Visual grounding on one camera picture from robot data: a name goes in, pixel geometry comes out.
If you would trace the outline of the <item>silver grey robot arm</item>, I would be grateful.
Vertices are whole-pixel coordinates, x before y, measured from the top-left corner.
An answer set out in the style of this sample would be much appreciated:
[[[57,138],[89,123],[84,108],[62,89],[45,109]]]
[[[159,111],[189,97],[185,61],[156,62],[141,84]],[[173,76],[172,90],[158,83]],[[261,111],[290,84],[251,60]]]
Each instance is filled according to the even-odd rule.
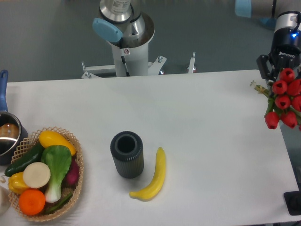
[[[236,0],[237,16],[275,20],[270,52],[256,62],[261,77],[275,82],[282,69],[301,77],[301,2],[299,0]]]

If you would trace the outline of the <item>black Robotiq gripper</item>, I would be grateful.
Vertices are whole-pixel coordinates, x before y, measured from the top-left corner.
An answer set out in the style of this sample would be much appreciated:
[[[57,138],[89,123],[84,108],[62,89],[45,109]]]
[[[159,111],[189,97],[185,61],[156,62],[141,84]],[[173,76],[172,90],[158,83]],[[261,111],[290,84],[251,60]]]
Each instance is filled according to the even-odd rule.
[[[274,33],[271,51],[256,59],[261,78],[267,85],[274,82],[274,68],[295,70],[301,63],[301,32],[291,28],[281,28]]]

